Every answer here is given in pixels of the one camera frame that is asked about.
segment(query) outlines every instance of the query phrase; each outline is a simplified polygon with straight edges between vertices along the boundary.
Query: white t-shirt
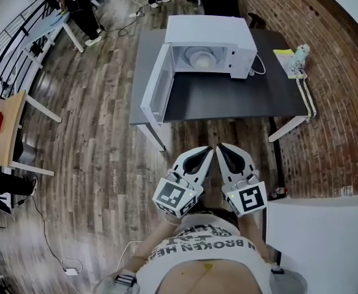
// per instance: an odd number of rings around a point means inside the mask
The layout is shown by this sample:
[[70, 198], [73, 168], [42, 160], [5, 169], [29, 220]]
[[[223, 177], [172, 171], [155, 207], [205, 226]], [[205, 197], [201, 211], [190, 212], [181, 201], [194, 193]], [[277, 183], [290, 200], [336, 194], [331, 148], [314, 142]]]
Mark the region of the white t-shirt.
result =
[[270, 264], [255, 245], [239, 236], [238, 229], [211, 214], [184, 217], [177, 235], [155, 247], [147, 263], [137, 272], [140, 294], [155, 294], [168, 272], [176, 265], [192, 260], [224, 259], [245, 265], [257, 281], [262, 294], [272, 294]]

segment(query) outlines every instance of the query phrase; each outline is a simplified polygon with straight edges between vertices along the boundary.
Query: desk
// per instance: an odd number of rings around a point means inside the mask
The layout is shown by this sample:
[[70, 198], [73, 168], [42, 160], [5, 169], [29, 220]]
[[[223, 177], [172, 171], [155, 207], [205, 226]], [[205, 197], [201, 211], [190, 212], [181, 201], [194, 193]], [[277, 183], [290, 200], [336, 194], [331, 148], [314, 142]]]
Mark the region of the desk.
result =
[[3, 114], [3, 122], [0, 131], [0, 166], [10, 168], [20, 168], [35, 173], [41, 173], [53, 176], [54, 172], [41, 168], [31, 167], [19, 162], [13, 161], [14, 145], [17, 136], [17, 130], [20, 124], [21, 114], [24, 109], [25, 102], [28, 102], [36, 109], [40, 110], [56, 122], [62, 119], [56, 114], [49, 111], [43, 105], [39, 104], [26, 91], [21, 91], [0, 102], [0, 112]]
[[[136, 125], [158, 150], [165, 150], [159, 132], [154, 130], [140, 108], [155, 59], [165, 39], [165, 29], [141, 33], [130, 106], [130, 125]], [[245, 117], [293, 117], [269, 137], [275, 141], [304, 122], [308, 110], [295, 80], [289, 80], [272, 50], [288, 49], [278, 32], [251, 29], [265, 75], [246, 80], [227, 74], [176, 73], [163, 122]], [[262, 71], [255, 60], [253, 68]]]
[[67, 21], [70, 18], [70, 14], [67, 12], [63, 15], [60, 15], [60, 13], [61, 11], [54, 10], [49, 16], [37, 22], [37, 24], [31, 28], [31, 30], [28, 32], [28, 35], [20, 44], [20, 50], [23, 51], [28, 56], [28, 58], [35, 62], [41, 69], [43, 68], [41, 63], [38, 62], [37, 58], [32, 53], [30, 53], [26, 49], [26, 47], [31, 43], [35, 42], [36, 40], [39, 40], [43, 36], [45, 36], [48, 42], [53, 46], [55, 43], [51, 39], [49, 33], [57, 28], [64, 28], [64, 30], [69, 35], [77, 49], [81, 53], [84, 51], [82, 45], [67, 25]]

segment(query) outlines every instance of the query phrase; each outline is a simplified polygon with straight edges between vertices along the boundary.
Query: white table leg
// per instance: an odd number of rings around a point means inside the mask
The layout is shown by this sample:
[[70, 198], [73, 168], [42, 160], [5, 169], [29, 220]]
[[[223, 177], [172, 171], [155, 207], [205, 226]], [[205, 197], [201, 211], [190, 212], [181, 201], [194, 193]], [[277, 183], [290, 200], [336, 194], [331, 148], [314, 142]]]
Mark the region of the white table leg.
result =
[[41, 65], [40, 62], [38, 62], [38, 60], [36, 59], [35, 56], [33, 56], [29, 51], [27, 51], [27, 49], [22, 49], [22, 51], [26, 54], [26, 56], [32, 60], [33, 62], [35, 62], [38, 66], [39, 66], [39, 69], [42, 69], [43, 66]]
[[165, 151], [165, 145], [150, 124], [140, 124], [137, 127], [159, 151]]
[[78, 41], [78, 39], [75, 37], [73, 32], [71, 31], [71, 29], [69, 28], [69, 26], [66, 23], [64, 23], [63, 28], [66, 31], [67, 35], [69, 35], [69, 37], [71, 38], [71, 40], [73, 41], [73, 43], [77, 47], [77, 49], [82, 53], [83, 52], [83, 47], [80, 44], [80, 42]]
[[295, 127], [300, 125], [306, 120], [306, 116], [295, 116], [293, 119], [291, 119], [289, 122], [287, 122], [284, 126], [282, 126], [278, 131], [276, 131], [274, 134], [269, 136], [269, 142], [272, 143], [273, 141], [276, 141], [277, 139], [281, 138], [291, 130], [293, 130]]
[[54, 171], [49, 171], [49, 170], [32, 167], [31, 165], [21, 164], [17, 161], [12, 161], [10, 166], [13, 168], [19, 168], [22, 170], [31, 171], [31, 172], [35, 172], [35, 173], [40, 173], [40, 174], [45, 174], [45, 175], [50, 175], [50, 176], [55, 175]]
[[47, 38], [47, 41], [51, 44], [51, 46], [55, 46], [55, 43], [49, 34], [45, 34], [45, 38]]
[[42, 104], [40, 104], [38, 101], [34, 100], [31, 96], [26, 96], [26, 101], [29, 102], [33, 107], [44, 113], [45, 115], [49, 116], [51, 119], [55, 120], [56, 122], [60, 123], [62, 122], [62, 118], [57, 116], [52, 111], [49, 111], [46, 107], [44, 107]]

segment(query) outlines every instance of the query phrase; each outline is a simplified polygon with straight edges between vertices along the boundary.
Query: foot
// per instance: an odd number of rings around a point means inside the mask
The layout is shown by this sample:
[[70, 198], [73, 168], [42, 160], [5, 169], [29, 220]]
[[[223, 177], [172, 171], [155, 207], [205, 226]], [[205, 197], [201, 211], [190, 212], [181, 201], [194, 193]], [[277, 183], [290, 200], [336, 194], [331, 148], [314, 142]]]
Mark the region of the foot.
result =
[[171, 0], [157, 0], [157, 2], [170, 2]]
[[37, 186], [39, 186], [39, 179], [37, 178], [37, 176], [33, 177], [32, 185], [33, 185], [33, 191], [32, 191], [31, 196], [34, 195], [34, 193], [36, 192]]
[[98, 38], [93, 39], [93, 40], [89, 39], [89, 40], [85, 41], [85, 45], [90, 47], [91, 45], [94, 45], [95, 43], [97, 43], [99, 41], [101, 41], [101, 36], [98, 36]]

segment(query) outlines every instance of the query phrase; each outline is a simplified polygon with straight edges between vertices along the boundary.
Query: black table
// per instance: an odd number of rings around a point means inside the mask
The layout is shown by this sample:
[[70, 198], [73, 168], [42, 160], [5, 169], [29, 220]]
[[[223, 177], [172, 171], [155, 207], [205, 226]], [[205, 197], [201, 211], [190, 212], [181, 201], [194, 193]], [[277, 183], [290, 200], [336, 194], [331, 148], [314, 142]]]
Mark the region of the black table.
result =
[[[295, 80], [287, 78], [272, 52], [288, 49], [278, 32], [251, 29], [258, 54], [266, 67], [265, 75], [248, 76], [246, 80], [231, 79], [219, 73], [176, 73], [164, 122], [245, 117], [293, 117], [269, 137], [275, 141], [305, 121], [307, 108]], [[165, 30], [141, 33], [133, 79], [130, 125], [137, 125], [161, 151], [165, 146], [160, 133], [152, 128], [142, 109], [141, 101], [153, 70]], [[253, 68], [262, 71], [258, 59]]]

